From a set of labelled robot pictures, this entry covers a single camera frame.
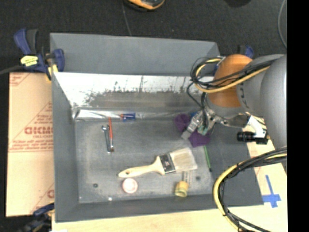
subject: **paintbrush bristles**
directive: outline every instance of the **paintbrush bristles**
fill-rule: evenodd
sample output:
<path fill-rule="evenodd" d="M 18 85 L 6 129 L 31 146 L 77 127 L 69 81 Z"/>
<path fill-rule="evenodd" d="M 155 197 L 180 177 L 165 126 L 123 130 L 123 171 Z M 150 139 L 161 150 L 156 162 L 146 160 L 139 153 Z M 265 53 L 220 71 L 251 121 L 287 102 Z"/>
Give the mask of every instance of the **paintbrush bristles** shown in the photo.
<path fill-rule="evenodd" d="M 170 156 L 177 172 L 197 169 L 197 163 L 191 149 L 188 147 L 172 151 Z"/>

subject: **paintbrush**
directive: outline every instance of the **paintbrush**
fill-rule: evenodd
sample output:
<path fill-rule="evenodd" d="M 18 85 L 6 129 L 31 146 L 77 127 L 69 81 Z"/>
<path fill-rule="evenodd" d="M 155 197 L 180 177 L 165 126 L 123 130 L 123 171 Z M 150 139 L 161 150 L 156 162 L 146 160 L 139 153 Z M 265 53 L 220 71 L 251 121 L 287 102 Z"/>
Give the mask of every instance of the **paintbrush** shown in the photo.
<path fill-rule="evenodd" d="M 123 170 L 118 174 L 121 178 L 135 177 L 149 172 L 165 175 L 197 169 L 194 156 L 190 148 L 178 149 L 157 156 L 151 165 L 133 167 Z"/>

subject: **paintbrush handle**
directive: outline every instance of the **paintbrush handle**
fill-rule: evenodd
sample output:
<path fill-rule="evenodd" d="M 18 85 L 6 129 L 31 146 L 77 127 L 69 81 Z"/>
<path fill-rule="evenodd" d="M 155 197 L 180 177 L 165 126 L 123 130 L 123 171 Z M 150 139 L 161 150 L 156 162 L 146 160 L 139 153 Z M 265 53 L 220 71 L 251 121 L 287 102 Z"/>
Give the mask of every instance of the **paintbrush handle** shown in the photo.
<path fill-rule="evenodd" d="M 126 170 L 121 171 L 118 174 L 118 176 L 120 178 L 129 178 L 129 177 L 140 176 L 142 174 L 146 174 L 150 172 L 157 172 L 162 175 L 165 174 L 160 157 L 157 157 L 151 165 L 128 168 Z"/>

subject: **yellow wire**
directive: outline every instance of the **yellow wire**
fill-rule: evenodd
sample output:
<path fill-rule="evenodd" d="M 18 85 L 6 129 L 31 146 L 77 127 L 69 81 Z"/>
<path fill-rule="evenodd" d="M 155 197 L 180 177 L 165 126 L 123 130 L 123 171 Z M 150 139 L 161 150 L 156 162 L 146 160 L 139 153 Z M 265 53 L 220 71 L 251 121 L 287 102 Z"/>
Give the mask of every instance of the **yellow wire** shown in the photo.
<path fill-rule="evenodd" d="M 202 65 L 202 66 L 200 66 L 200 67 L 197 69 L 196 76 L 198 76 L 199 72 L 201 71 L 201 69 L 202 69 L 204 66 L 205 66 L 205 65 Z M 260 70 L 258 70 L 258 71 L 255 71 L 255 72 L 253 72 L 253 73 L 251 73 L 251 74 L 249 74 L 249 75 L 247 75 L 247 76 L 245 76 L 245 77 L 243 77 L 243 78 L 241 78 L 241 79 L 239 79 L 239 80 L 237 80 L 237 81 L 235 81 L 235 82 L 233 82 L 233 83 L 230 83 L 230 84 L 228 84 L 228 85 L 226 85 L 226 86 L 224 86 L 224 87 L 219 87 L 219 88 L 216 88 L 216 89 L 205 89 L 205 88 L 200 87 L 200 86 L 199 86 L 198 84 L 196 84 L 196 83 L 194 83 L 194 85 L 195 85 L 195 87 L 196 87 L 198 90 L 200 90 L 200 91 L 202 91 L 202 92 L 204 92 L 204 93 L 215 93 L 215 92 L 219 92 L 219 91 L 223 91 L 223 90 L 226 90 L 226 89 L 228 89 L 228 88 L 231 88 L 231 87 L 233 87 L 233 86 L 235 86 L 235 85 L 237 85 L 237 84 L 239 84 L 239 83 L 242 83 L 242 82 L 244 82 L 244 81 L 246 81 L 246 80 L 248 80 L 248 79 L 254 77 L 255 75 L 258 75 L 259 73 L 261 73 L 261 72 L 267 70 L 268 68 L 269 68 L 269 66 L 268 66 L 268 67 L 265 67 L 265 68 L 262 68 L 262 69 L 260 69 Z"/>
<path fill-rule="evenodd" d="M 287 156 L 287 153 L 282 153 L 282 154 L 278 154 L 278 155 L 274 155 L 274 156 L 270 156 L 266 159 L 271 159 L 271 158 L 276 158 L 276 157 L 282 157 L 282 156 Z M 224 178 L 226 176 L 228 176 L 234 169 L 236 169 L 239 165 L 241 165 L 243 162 L 245 161 L 242 161 L 238 164 L 235 164 L 234 166 L 232 167 L 229 167 L 227 170 L 225 170 L 219 177 L 218 179 L 216 180 L 216 182 L 214 183 L 213 185 L 213 198 L 214 198 L 214 201 L 219 209 L 219 211 L 222 213 L 222 215 L 227 219 L 227 221 L 236 229 L 238 230 L 238 226 L 236 224 L 234 224 L 228 216 L 226 216 L 226 213 L 220 203 L 220 200 L 219 200 L 219 197 L 218 197 L 218 190 L 219 190 L 219 185 L 220 183 L 224 180 Z"/>

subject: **yellow clamp label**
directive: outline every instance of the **yellow clamp label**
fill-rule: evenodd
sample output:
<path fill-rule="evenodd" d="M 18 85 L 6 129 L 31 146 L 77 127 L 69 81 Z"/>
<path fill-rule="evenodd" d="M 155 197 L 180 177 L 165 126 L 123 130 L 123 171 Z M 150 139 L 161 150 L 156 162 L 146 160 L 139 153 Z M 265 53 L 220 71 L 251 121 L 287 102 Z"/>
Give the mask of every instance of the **yellow clamp label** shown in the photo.
<path fill-rule="evenodd" d="M 52 76 L 53 72 L 58 72 L 58 67 L 55 64 L 53 64 L 52 66 L 48 67 L 48 72 L 50 76 Z"/>
<path fill-rule="evenodd" d="M 38 63 L 38 57 L 37 56 L 24 56 L 20 62 L 24 65 L 26 65 L 27 67 L 28 66 L 31 66 L 31 65 L 35 65 Z"/>

